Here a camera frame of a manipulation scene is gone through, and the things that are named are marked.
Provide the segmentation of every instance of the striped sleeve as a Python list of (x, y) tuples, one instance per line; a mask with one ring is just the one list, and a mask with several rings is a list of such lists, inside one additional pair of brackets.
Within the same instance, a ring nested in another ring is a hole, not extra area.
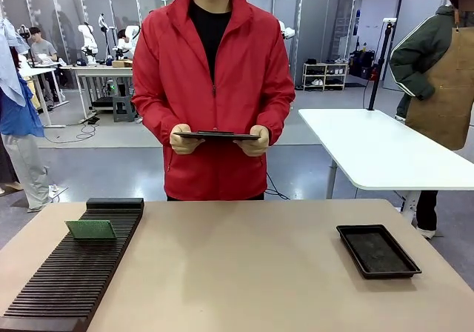
[(437, 31), (437, 16), (426, 19), (393, 49), (390, 56), (390, 69), (396, 84), (405, 93), (420, 100), (431, 97), (435, 88), (415, 65), (421, 57), (435, 52), (433, 39)]

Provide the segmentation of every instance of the apron strap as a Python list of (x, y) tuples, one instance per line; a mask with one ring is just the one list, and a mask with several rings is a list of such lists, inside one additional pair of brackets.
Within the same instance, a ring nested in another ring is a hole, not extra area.
[(459, 23), (460, 23), (459, 10), (455, 9), (454, 10), (454, 24), (456, 25), (457, 32), (459, 32)]

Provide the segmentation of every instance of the gray t-shirt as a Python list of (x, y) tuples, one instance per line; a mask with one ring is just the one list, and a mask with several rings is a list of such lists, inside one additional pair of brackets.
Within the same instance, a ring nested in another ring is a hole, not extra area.
[(48, 41), (45, 41), (44, 39), (39, 42), (34, 42), (31, 45), (31, 51), (35, 55), (35, 60), (38, 62), (40, 61), (40, 59), (38, 58), (38, 56), (36, 56), (37, 54), (46, 54), (47, 56), (52, 56), (57, 53), (53, 45)]

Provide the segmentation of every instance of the red jacket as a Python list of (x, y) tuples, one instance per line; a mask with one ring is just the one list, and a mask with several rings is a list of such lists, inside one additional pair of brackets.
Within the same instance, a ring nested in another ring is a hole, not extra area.
[(251, 158), (232, 142), (205, 142), (180, 156), (170, 131), (270, 131), (273, 145), (295, 98), (278, 20), (232, 0), (230, 22), (216, 57), (215, 84), (206, 53), (187, 15), (190, 0), (175, 0), (144, 21), (133, 61), (133, 103), (163, 144), (164, 190), (180, 200), (240, 200), (267, 188), (265, 156)]

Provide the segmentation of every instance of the hand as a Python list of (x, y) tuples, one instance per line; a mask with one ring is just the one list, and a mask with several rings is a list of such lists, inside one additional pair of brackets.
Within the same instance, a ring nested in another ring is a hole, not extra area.
[(203, 139), (191, 139), (191, 138), (182, 138), (174, 133), (179, 132), (191, 132), (191, 128), (187, 124), (177, 124), (171, 130), (170, 134), (170, 144), (171, 148), (181, 156), (191, 154), (194, 150), (204, 142)]
[(268, 149), (270, 134), (264, 126), (255, 125), (250, 128), (250, 134), (260, 136), (256, 141), (234, 141), (248, 156), (263, 156)]

